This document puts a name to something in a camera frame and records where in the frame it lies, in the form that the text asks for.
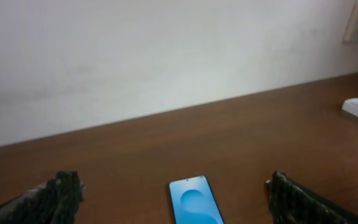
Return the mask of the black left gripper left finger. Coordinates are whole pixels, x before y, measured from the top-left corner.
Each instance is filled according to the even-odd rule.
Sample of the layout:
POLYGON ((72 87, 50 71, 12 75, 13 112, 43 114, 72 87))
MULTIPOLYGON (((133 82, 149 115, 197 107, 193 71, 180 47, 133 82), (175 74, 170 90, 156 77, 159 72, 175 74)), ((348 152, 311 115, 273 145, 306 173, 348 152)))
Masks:
POLYGON ((84 201, 76 171, 59 171, 26 193, 0 205, 0 224, 74 223, 84 201))

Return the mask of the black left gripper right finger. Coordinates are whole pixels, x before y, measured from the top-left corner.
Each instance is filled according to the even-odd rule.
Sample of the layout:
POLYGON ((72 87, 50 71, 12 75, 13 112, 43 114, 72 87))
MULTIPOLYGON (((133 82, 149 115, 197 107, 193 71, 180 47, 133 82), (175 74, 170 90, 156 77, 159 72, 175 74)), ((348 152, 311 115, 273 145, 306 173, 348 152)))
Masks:
POLYGON ((265 182, 273 224, 358 224, 358 215, 275 171, 265 182))

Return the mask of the blue Galaxy smartphone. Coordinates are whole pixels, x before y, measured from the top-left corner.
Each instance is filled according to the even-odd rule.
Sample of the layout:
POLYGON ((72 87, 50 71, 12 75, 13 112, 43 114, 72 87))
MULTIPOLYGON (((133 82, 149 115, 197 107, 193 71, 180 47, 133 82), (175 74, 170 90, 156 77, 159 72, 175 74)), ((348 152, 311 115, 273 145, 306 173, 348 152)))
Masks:
POLYGON ((176 224, 224 224, 204 175, 170 182, 168 188, 176 224))

